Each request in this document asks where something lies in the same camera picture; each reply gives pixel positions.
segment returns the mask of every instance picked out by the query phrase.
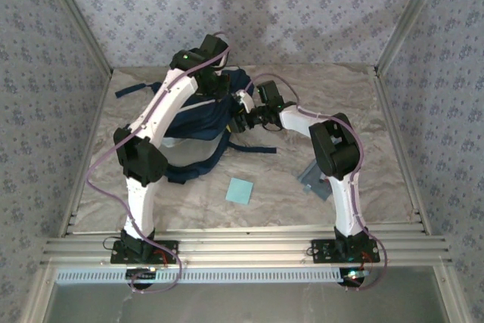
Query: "navy backpack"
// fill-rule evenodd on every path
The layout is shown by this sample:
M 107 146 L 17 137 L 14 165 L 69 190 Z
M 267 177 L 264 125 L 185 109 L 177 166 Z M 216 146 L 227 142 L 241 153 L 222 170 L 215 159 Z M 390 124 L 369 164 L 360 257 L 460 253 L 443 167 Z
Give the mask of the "navy backpack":
M 243 152 L 276 153 L 276 148 L 243 147 L 229 141 L 231 133 L 227 130 L 227 125 L 230 123 L 232 117 L 244 108 L 230 94 L 240 89 L 245 89 L 250 82 L 250 77 L 242 69 L 223 70 L 222 73 L 228 74 L 230 77 L 229 95 L 226 95 L 222 100 L 209 100 L 212 102 L 207 102 L 207 98 L 192 95 L 184 103 L 183 107 L 193 107 L 187 110 L 181 109 L 165 134 L 167 138 L 197 139 L 204 141 L 212 141 L 222 134 L 219 144 L 213 154 L 205 160 L 187 166 L 172 166 L 169 164 L 165 173 L 169 182 L 184 184 L 189 179 L 195 179 L 200 175 L 207 174 L 218 163 L 228 147 Z M 161 82 L 155 82 L 151 85 L 141 83 L 130 86 L 116 92 L 116 97 L 120 98 L 123 95 L 145 87 L 151 88 L 156 94 L 161 87 Z M 254 86 L 250 86 L 247 91 L 252 95 Z

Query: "backpack strap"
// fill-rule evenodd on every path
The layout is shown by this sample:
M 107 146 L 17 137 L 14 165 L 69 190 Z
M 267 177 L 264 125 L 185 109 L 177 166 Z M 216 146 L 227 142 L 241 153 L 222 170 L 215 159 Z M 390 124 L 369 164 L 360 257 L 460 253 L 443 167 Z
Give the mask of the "backpack strap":
M 132 92 L 136 92 L 138 90 L 142 90 L 145 87 L 149 87 L 153 91 L 153 93 L 156 94 L 161 87 L 161 82 L 153 82 L 150 85 L 147 85 L 146 83 L 139 83 L 137 85 L 129 86 L 125 89 L 116 91 L 114 92 L 114 94 L 116 95 L 116 98 L 121 98 L 124 95 L 131 94 Z
M 228 146 L 229 138 L 230 132 L 225 130 L 222 138 L 219 141 L 219 145 L 213 154 L 206 160 L 192 163 L 188 166 L 172 166 L 171 164 L 168 164 L 165 171 L 168 182 L 183 185 L 189 179 L 195 179 L 200 175 L 207 174 L 219 162 L 220 158 L 224 154 L 224 151 Z
M 276 154 L 278 152 L 278 149 L 275 147 L 244 147 L 243 145 L 234 144 L 231 141 L 228 142 L 228 146 L 243 153 Z

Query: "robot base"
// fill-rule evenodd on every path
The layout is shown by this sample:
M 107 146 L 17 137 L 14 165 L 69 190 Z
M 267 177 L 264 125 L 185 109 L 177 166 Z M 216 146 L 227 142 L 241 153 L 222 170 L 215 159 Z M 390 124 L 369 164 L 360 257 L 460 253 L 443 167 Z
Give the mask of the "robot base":
M 335 228 L 336 239 L 312 240 L 308 255 L 314 264 L 380 262 L 377 242 L 371 240 L 364 231 L 355 236 L 342 236 Z
M 155 240 L 157 244 L 166 247 L 178 255 L 178 241 Z M 175 258 L 159 249 L 152 249 L 150 253 L 141 257 L 139 252 L 128 248 L 124 241 L 119 240 L 114 242 L 113 251 L 111 253 L 111 264 L 139 264 L 140 262 L 149 265 L 175 265 Z

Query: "marble-patterned surface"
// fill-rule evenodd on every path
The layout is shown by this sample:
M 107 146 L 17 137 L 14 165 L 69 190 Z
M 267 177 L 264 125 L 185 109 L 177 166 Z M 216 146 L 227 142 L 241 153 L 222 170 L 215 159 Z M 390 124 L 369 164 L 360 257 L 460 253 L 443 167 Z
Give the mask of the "marble-patterned surface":
M 374 86 L 364 65 L 274 65 L 243 67 L 251 76 L 273 72 L 296 88 L 302 105 L 324 113 L 344 112 L 361 136 L 365 162 L 360 175 L 361 208 L 367 222 L 406 222 L 412 206 L 392 143 L 379 110 Z M 114 92 L 140 81 L 163 79 L 163 69 L 115 70 L 101 116 L 92 162 L 113 144 L 113 131 L 133 121 L 153 97 L 149 89 L 116 99 Z M 293 98 L 280 86 L 285 100 Z M 246 154 L 228 149 L 215 169 L 185 185 L 165 179 L 157 193 L 155 225 L 167 228 L 217 228 L 270 225 L 332 225 L 332 197 L 326 202 L 303 191 L 299 175 L 314 159 L 311 141 L 295 132 L 268 132 L 256 127 L 232 135 L 246 145 L 278 148 L 277 154 Z M 248 206 L 225 200 L 231 177 L 254 183 Z M 102 164 L 93 182 L 126 200 L 124 176 L 115 155 Z M 126 216 L 116 201 L 85 187 L 74 231 L 120 230 Z

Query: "light blue square paper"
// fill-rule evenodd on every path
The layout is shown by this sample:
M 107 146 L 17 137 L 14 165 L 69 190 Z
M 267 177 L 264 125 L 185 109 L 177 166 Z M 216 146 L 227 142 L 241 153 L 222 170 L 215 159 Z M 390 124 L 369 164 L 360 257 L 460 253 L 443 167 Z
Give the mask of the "light blue square paper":
M 253 183 L 242 179 L 232 178 L 228 186 L 226 200 L 240 204 L 249 204 Z

